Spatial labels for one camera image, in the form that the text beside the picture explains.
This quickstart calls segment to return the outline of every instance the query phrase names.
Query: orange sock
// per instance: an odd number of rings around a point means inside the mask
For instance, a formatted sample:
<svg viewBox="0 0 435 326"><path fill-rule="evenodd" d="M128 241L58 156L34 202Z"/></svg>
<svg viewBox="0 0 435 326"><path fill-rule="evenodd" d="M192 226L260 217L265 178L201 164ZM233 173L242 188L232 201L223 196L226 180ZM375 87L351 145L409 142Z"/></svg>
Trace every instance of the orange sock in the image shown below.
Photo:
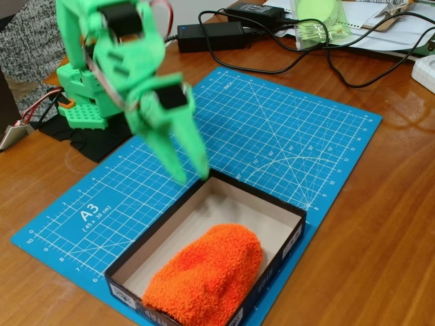
<svg viewBox="0 0 435 326"><path fill-rule="evenodd" d="M238 224L214 226L153 276L142 302L183 326L224 326L251 289L261 261L253 232Z"/></svg>

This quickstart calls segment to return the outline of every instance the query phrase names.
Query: cardboard box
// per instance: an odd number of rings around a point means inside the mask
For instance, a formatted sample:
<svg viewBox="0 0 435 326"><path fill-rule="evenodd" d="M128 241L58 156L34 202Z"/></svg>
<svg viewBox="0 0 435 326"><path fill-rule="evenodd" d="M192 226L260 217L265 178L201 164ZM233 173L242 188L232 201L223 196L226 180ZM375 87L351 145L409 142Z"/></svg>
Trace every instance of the cardboard box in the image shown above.
<svg viewBox="0 0 435 326"><path fill-rule="evenodd" d="M176 253L212 226L238 223L253 231L263 249L258 277L227 322L237 326L249 314L305 227L306 212L216 170L197 181L105 272L111 294L161 326L179 326L165 313L144 307L148 283Z"/></svg>

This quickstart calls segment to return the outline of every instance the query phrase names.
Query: robotic arm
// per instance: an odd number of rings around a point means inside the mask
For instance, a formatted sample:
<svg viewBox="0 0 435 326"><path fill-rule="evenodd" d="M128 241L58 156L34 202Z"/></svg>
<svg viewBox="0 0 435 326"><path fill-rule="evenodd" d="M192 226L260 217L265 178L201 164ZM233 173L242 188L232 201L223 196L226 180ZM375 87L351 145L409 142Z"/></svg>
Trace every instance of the robotic arm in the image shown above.
<svg viewBox="0 0 435 326"><path fill-rule="evenodd" d="M69 105L59 112L72 128L105 128L123 111L138 134L179 182L186 176L172 132L202 178L209 173L192 115L192 89L179 73L156 76L164 58L149 3L139 0L56 0L57 22L69 64L58 69Z"/></svg>

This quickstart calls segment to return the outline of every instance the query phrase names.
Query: blue cutting mat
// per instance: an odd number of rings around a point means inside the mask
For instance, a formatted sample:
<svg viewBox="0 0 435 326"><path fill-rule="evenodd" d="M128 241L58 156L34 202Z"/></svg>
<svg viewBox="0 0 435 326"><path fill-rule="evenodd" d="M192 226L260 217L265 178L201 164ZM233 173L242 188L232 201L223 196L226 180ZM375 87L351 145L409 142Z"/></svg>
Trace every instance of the blue cutting mat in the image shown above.
<svg viewBox="0 0 435 326"><path fill-rule="evenodd" d="M307 228L246 325L259 325L381 121L379 115L217 68L195 88L212 167L308 211ZM174 182L137 137L21 229L12 242L141 325L110 294L108 265L188 184Z"/></svg>

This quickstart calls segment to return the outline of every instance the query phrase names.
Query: power cord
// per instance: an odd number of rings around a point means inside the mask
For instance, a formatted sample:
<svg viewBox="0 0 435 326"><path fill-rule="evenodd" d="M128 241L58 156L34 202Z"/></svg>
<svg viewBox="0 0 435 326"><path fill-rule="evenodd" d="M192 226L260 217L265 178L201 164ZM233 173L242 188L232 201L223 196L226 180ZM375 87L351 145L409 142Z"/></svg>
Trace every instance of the power cord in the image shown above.
<svg viewBox="0 0 435 326"><path fill-rule="evenodd" d="M280 70L276 70L276 71L268 71L268 70L262 70L262 69L253 69L253 68L246 68L246 67L239 67L239 66L234 66L234 65L230 65L227 64L225 62L222 62L214 53L213 50L211 49L211 44L210 44L210 40L209 40L209 36L207 31L204 28L204 24L202 21L202 16L204 14L214 14L214 15L222 15L222 16L226 16L226 17L233 17L233 18L237 18L239 20L246 20L248 22L254 23L256 25L258 25L263 31L266 32L266 34L269 34L277 43L278 45L280 45L282 48L284 48L285 50L291 51L291 52L304 52L301 56L299 56L292 64L290 64L289 66L287 66L284 69L280 69ZM231 69L238 69L238 70L242 70L242 71L251 71L251 72L255 72L255 73L268 73L268 74L276 74L276 73L283 73L286 72L288 70L290 70L292 67L294 67L300 60L302 60L308 53L311 53L312 51L316 51L316 50L325 50L326 51L326 60L328 61L328 64L330 66L330 68L338 75L338 77L340 78L340 80L348 87L351 88L363 88L366 86L369 86L373 83L375 83L376 81L380 80L382 77L386 76L387 74L391 73L393 70L395 70L397 67L399 67L404 61L406 61L406 59L415 51L415 49L417 48L417 46L419 45L420 41L424 38L424 36L435 29L435 27L431 27L428 30L426 30L422 36L419 38L419 40L417 41L417 43L410 49L410 51L408 52L408 54L402 58L399 62L397 62L392 68L388 69L386 72L380 74L379 76L377 76L376 78L360 84L360 85L355 85L355 84L350 84L345 77L343 76L343 74L334 66L334 64L331 61L331 57L330 57L330 50L334 50L334 49L340 49L340 48L347 48L349 46L352 46L353 44L361 41L363 38L367 37L369 34L371 34L374 30L376 30L380 25L382 25L384 22L387 22L390 19L393 19L395 17L398 16L414 16L420 19L423 19L427 22L430 22L432 24L435 24L435 20L432 20L430 18L427 18L423 15L420 14L415 14L415 13L411 13L411 12L400 12L394 15L391 15L389 17L387 17L386 19L383 19L382 21L380 21L378 24L374 25L371 29L369 29L367 31L367 33L364 33L361 37L358 37L356 40L343 44L341 46L330 46L329 45L329 35L328 35L328 29L326 28L326 25L317 19L304 19L304 20L294 20L294 19L288 19L288 18L282 18L281 22L286 24L285 26L281 26L278 27L276 29L270 30L267 27L265 27L263 24L260 24L259 22L256 22L255 20L249 19L249 18L245 18L245 17L241 17L241 16L236 16L236 15L232 15L232 14L227 14L224 12L220 12L220 11L212 11L212 10L207 10L207 11L203 11L199 14L198 16L198 20L199 20L199 24L201 25L204 34L205 34L205 38L207 40L207 47L209 49L210 55L211 57L218 62L219 64L231 68ZM312 48L307 48L307 49L302 49L302 50L298 50L295 48L290 48L288 46L286 46L285 44L283 44L276 36L274 33L276 33L277 31L283 30L283 29L288 29L296 24L300 24L301 22L308 22L308 21L313 21L313 22L317 22L318 24L320 24L322 26L322 28L325 31L325 35L326 35L326 42L325 43L321 43L318 44L317 46L313 46Z"/></svg>
<svg viewBox="0 0 435 326"><path fill-rule="evenodd" d="M170 41L175 41L176 39L178 39L178 34L172 35L170 37L168 37L167 39L165 39L165 43L168 43Z"/></svg>
<svg viewBox="0 0 435 326"><path fill-rule="evenodd" d="M210 39L209 39L209 35L207 30L204 27L204 23L202 20L203 15L205 14L214 14L214 15L222 15L222 16L227 16L227 17L233 17L233 18L238 18L238 19L243 19L243 20L247 20L249 22L252 22L254 24L257 24L262 30L266 31L282 48L288 50L288 51L292 51L292 52L304 52L303 54L301 54L294 62L292 62L290 65L288 65L286 68L280 69L280 70L263 70L263 69L254 69L254 68L246 68L246 67L239 67L239 66L234 66L234 65L230 65L228 63L225 63L223 61L221 61L213 52L213 50L211 49L211 44L210 44ZM320 48L322 48L324 45L323 44L319 44L317 46L314 46L312 48L308 48L308 49L304 49L304 50L297 50L294 48L290 48L288 46L286 46L284 43L282 43L276 36L275 34L268 29L267 27L265 27L263 24L260 24L259 22L256 22L255 20L249 19L249 18L244 18L244 17L240 17L240 16L236 16L236 15L232 15L232 14L227 14L224 12L216 12L213 10L205 10L203 12L201 12L198 16L198 21L199 24L201 25L201 28L204 31L204 35L205 35L205 39L207 41L207 47L209 49L210 55L211 57L218 62L219 64L221 64L222 66L231 68L231 69L238 69L238 70L242 70L242 71L251 71L254 73L268 73L268 74L277 74L277 73L284 73L286 71L289 71L291 68L293 68L299 61L301 61L308 53L318 50ZM324 29L326 30L326 26L325 24L317 19L306 19L306 20L288 20L286 21L288 24L298 24L300 22L307 22L307 21L315 21L319 24L321 24ZM329 46L329 35L328 33L326 33L326 42L325 42L325 46Z"/></svg>
<svg viewBox="0 0 435 326"><path fill-rule="evenodd" d="M44 118L46 117L47 113L51 110L51 108L53 107L53 105L57 103L59 97L62 95L62 92L63 92L63 89L62 89L60 92L58 92L58 93L56 94L56 96L53 98L53 101L50 103L50 105L48 105L47 109L42 113L42 115L41 115L41 117L40 117L38 123L37 123L36 126L35 126L35 129L38 129L38 128L41 126L42 121L43 121Z"/></svg>

